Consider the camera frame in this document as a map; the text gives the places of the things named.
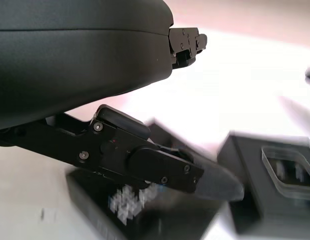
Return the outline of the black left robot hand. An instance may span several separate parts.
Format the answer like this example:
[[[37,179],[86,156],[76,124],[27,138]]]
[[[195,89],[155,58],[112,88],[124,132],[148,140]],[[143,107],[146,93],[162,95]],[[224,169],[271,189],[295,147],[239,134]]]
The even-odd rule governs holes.
[[[196,152],[150,141],[108,105],[90,121],[67,111],[122,95],[192,65],[207,46],[174,28],[162,0],[0,0],[0,147],[20,147],[144,189],[239,201],[242,183]]]

